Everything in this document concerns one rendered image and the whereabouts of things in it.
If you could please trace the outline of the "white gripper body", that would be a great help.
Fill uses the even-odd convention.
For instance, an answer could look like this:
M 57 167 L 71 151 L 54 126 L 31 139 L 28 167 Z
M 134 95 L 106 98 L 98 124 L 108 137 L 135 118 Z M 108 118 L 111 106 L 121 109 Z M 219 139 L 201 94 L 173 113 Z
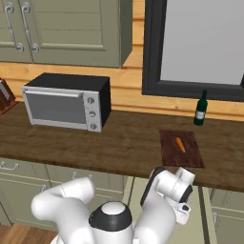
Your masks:
M 178 224 L 181 224 L 181 225 L 187 224 L 189 217 L 190 217 L 189 212 L 175 210 L 174 213 L 175 213 L 175 217 L 176 217 L 176 222 Z

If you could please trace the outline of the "dark wooden cutting board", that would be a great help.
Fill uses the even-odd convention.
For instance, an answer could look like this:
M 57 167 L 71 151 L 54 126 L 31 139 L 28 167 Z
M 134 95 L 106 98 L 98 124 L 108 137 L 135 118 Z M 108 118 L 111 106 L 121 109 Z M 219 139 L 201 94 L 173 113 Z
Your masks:
M 204 163 L 194 132 L 160 130 L 162 164 L 171 167 L 203 168 Z M 175 139 L 180 137 L 185 153 L 177 146 Z

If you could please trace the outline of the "orange carrot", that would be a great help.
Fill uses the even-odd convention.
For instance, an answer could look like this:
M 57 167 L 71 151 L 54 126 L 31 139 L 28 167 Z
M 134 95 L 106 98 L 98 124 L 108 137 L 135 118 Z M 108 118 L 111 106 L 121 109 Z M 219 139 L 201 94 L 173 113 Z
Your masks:
M 184 145 L 183 145 L 183 142 L 182 142 L 181 138 L 180 137 L 176 137 L 175 142 L 176 142 L 177 146 L 179 147 L 179 149 L 183 153 L 185 153 L 186 151 L 185 151 L 185 148 L 184 148 Z

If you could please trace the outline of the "pale green dishwasher front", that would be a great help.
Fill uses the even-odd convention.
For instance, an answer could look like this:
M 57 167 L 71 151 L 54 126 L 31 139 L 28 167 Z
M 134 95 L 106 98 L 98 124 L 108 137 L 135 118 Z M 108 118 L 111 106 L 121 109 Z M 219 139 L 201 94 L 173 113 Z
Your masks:
M 129 205 L 132 212 L 132 224 L 135 224 L 142 213 L 140 199 L 148 180 L 129 176 L 124 191 L 123 200 Z M 177 224 L 168 244 L 205 244 L 202 230 L 202 217 L 198 189 L 193 187 L 188 205 L 192 208 L 186 225 Z

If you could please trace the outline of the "green base cupboard door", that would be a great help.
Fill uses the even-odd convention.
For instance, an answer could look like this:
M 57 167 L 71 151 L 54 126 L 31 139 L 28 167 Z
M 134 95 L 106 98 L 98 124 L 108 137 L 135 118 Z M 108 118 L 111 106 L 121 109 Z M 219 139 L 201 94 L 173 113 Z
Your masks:
M 0 179 L 0 201 L 12 223 L 35 228 L 54 230 L 49 221 L 36 219 L 31 212 L 32 199 L 40 193 L 41 186 L 51 186 L 49 181 L 34 180 L 31 183 Z
M 210 189 L 212 212 L 218 213 L 218 244 L 244 244 L 244 193 Z

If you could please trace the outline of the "green drawer front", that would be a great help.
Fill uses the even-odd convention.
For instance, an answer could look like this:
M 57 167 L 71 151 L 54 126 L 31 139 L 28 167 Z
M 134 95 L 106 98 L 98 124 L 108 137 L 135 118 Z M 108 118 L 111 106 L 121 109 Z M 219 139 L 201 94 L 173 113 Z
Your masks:
M 0 163 L 2 161 L 5 161 L 9 166 L 18 163 L 19 168 L 12 172 L 0 170 L 1 179 L 17 179 L 24 181 L 49 180 L 47 168 L 44 164 L 0 157 Z
M 68 182 L 72 180 L 72 173 L 92 174 L 92 182 L 98 189 L 123 192 L 126 186 L 127 177 L 121 174 L 102 173 L 89 170 L 48 165 L 47 170 L 52 181 Z

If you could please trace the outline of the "green glass bottle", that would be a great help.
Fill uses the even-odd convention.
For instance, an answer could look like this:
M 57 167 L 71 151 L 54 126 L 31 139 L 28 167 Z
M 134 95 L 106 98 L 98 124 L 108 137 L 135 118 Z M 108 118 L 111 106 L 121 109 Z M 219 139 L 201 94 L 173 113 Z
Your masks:
M 207 91 L 204 90 L 202 92 L 201 98 L 197 102 L 197 106 L 196 106 L 196 110 L 195 110 L 193 123 L 196 126 L 202 126 L 203 125 L 207 107 L 208 107 Z

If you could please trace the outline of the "silver and black toaster oven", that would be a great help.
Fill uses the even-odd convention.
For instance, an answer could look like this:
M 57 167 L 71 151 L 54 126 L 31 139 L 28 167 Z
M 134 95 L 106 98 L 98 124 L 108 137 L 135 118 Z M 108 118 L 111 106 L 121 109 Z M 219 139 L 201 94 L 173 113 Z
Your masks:
M 81 97 L 25 94 L 24 91 L 82 93 Z M 22 87 L 23 98 L 32 125 L 101 132 L 112 110 L 108 76 L 44 72 Z M 88 98 L 94 98 L 89 104 Z M 91 124 L 97 129 L 92 131 Z

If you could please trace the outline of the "dark framed window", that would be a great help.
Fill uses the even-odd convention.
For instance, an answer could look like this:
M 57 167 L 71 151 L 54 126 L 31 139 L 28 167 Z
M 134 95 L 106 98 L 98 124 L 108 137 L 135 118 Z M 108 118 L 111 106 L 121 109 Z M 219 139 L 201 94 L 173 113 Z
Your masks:
M 145 0 L 142 92 L 244 102 L 244 0 Z

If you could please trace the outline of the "brown wooden knife block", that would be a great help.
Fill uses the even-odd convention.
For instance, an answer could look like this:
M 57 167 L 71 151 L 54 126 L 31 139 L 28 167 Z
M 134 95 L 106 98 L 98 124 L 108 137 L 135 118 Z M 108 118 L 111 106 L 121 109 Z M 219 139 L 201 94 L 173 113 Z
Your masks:
M 0 115 L 4 114 L 16 104 L 17 101 L 9 85 L 4 79 L 0 78 Z

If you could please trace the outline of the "wide green wall cupboard door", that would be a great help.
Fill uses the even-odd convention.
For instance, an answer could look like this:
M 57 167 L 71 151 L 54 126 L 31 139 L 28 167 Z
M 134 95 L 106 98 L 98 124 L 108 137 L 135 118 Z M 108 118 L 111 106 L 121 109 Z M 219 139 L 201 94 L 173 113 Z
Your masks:
M 119 67 L 119 0 L 20 0 L 39 64 Z

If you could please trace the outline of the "narrow green wall cupboard door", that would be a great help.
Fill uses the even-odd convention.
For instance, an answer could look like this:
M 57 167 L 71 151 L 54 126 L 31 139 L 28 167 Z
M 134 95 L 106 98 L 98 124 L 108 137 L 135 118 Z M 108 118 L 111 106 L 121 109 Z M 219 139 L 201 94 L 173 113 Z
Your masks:
M 4 12 L 4 7 L 8 2 L 11 2 L 14 7 L 14 12 L 10 13 L 10 21 L 16 42 L 22 43 L 24 46 L 23 52 L 15 48 L 10 38 L 10 31 Z M 0 62 L 32 62 L 31 50 L 25 34 L 20 0 L 0 0 Z

